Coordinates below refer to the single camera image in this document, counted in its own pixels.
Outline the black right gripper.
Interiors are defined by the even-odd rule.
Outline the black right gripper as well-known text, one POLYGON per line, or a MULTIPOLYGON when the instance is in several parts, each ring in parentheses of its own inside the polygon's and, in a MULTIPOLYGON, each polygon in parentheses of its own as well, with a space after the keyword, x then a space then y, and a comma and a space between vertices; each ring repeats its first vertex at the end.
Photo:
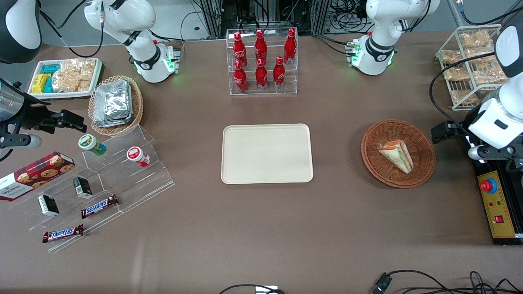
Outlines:
POLYGON ((86 125, 75 125, 73 123, 84 123, 84 118, 69 110, 60 111, 60 119, 57 121, 57 112, 50 111, 45 105, 24 104, 16 113, 16 133, 21 129, 39 130, 54 134, 56 128, 73 129, 81 133, 87 132, 86 125))

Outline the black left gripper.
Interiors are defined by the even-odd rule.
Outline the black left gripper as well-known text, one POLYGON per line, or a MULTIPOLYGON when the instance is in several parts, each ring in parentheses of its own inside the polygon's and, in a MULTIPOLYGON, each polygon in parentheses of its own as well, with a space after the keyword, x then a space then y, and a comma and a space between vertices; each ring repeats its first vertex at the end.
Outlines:
POLYGON ((469 111, 461 121, 456 121, 456 124, 451 121, 439 123, 431 131, 432 143, 437 145, 441 141, 453 139, 455 135, 458 138, 469 136, 472 139, 478 139, 478 136, 469 130, 477 115, 478 111, 469 111))

